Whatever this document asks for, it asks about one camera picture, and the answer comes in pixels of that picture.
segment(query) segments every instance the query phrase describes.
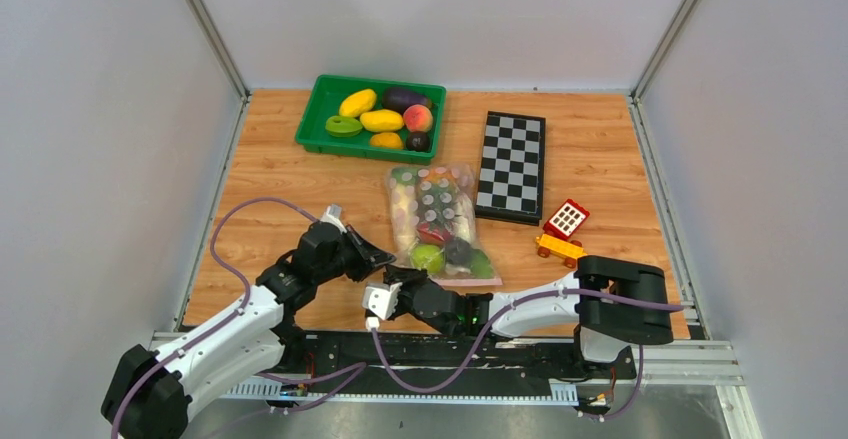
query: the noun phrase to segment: gray floor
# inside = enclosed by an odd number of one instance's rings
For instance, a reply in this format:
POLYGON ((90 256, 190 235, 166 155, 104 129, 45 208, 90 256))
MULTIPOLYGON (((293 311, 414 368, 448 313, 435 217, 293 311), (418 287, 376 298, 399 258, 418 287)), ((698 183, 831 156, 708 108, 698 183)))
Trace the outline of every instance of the gray floor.
MULTIPOLYGON (((631 390, 629 386, 618 386, 616 396, 623 402, 631 390)), ((261 402, 218 400, 195 419, 185 437, 204 437, 218 427, 263 407, 261 402)), ((604 424, 578 418, 571 408, 550 406, 327 403, 287 417, 262 415, 215 437, 721 439, 729 438, 729 435, 715 388, 648 386, 630 411, 604 424)))

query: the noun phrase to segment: green plastic tray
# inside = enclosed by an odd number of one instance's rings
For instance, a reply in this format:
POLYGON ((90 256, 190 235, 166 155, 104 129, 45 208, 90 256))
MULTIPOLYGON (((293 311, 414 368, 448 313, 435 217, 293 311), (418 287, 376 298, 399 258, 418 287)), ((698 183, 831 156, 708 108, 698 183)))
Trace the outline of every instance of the green plastic tray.
MULTIPOLYGON (((306 111, 303 113, 303 120, 300 121, 300 126, 294 136, 295 141, 303 145, 309 152, 410 164, 430 164, 430 161, 436 155, 436 151, 439 150, 439 131, 442 128, 442 112, 445 110, 446 96, 447 91, 441 86, 361 79, 358 77, 318 76, 318 79, 315 80, 315 87, 312 88, 309 103, 306 105, 306 111), (339 106, 347 96, 363 89, 374 89, 374 92, 377 93, 377 106, 374 109, 377 110, 381 108, 380 100, 383 97, 383 91, 391 86, 411 89, 424 94, 433 101, 433 128, 428 133, 430 134, 430 150, 428 152, 371 147, 368 145, 368 141, 374 134, 366 130, 353 137, 334 137, 324 129, 327 119, 339 113, 339 106)), ((403 128, 398 131, 398 134, 406 142, 409 131, 403 128)))

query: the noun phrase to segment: checkerboard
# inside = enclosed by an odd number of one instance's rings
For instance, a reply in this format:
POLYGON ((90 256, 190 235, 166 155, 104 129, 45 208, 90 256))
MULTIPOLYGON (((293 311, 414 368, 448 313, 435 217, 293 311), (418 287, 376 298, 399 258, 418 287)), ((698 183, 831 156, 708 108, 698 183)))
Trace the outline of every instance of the checkerboard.
POLYGON ((477 217, 539 225, 545 119, 489 112, 480 162, 477 217))

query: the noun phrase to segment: wooden table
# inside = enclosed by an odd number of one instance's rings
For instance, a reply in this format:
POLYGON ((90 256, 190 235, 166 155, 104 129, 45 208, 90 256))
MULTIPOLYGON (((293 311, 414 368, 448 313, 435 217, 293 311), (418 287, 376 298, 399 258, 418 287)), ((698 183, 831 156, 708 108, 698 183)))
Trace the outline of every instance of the wooden table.
MULTIPOLYGON (((384 179, 392 163, 312 154, 294 142, 309 91, 263 90, 253 96, 224 187, 216 223, 236 204, 279 196, 320 215, 330 203, 376 246, 394 250, 384 179)), ((655 264, 666 271, 670 302, 679 302, 656 210, 645 178, 625 99, 613 94, 449 93, 441 150, 433 164, 464 162, 479 169, 483 123, 489 110, 547 118, 544 214, 572 198, 591 217, 575 234, 590 254, 655 264)), ((297 244, 308 223, 277 204, 256 204, 233 216, 218 241, 221 256, 255 278, 297 244)), ((539 227, 479 220, 478 235, 504 285, 457 289, 517 291, 554 281, 569 272, 554 257, 543 259, 533 241, 539 227)), ((185 324, 198 324, 235 300, 241 286, 219 267, 208 248, 200 266, 185 324)), ((364 283, 331 281, 297 314, 305 329, 363 330, 364 283)), ((682 314, 674 335, 688 338, 682 314)), ((411 317, 384 322, 385 330, 431 331, 411 317)), ((539 331, 570 335, 573 326, 539 331)))

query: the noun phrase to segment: clear plastic bag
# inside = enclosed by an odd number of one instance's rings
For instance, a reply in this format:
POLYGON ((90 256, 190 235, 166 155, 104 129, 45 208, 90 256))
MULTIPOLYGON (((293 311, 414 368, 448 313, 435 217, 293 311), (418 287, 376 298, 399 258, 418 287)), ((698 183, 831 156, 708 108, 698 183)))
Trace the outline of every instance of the clear plastic bag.
POLYGON ((468 165, 399 166, 386 185, 398 264, 427 269, 443 285, 503 283, 477 240, 468 165))

